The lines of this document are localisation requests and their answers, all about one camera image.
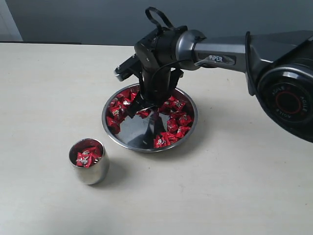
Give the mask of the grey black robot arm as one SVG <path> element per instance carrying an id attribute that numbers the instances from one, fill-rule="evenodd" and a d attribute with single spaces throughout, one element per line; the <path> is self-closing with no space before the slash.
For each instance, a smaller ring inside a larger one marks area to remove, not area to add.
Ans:
<path id="1" fill-rule="evenodd" d="M 182 70 L 244 73 L 248 92 L 287 132 L 313 140 L 313 33 L 307 30 L 207 38 L 186 27 L 150 33 L 135 44 L 140 92 L 127 113 L 160 106 Z"/>

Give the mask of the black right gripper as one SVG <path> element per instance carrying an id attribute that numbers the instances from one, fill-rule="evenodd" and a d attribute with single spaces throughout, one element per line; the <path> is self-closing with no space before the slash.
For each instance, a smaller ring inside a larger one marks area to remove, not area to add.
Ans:
<path id="1" fill-rule="evenodd" d="M 139 91 L 127 108 L 131 118 L 139 111 L 160 107 L 174 92 L 178 81 L 183 77 L 181 69 L 171 67 L 148 69 L 142 67 Z"/>

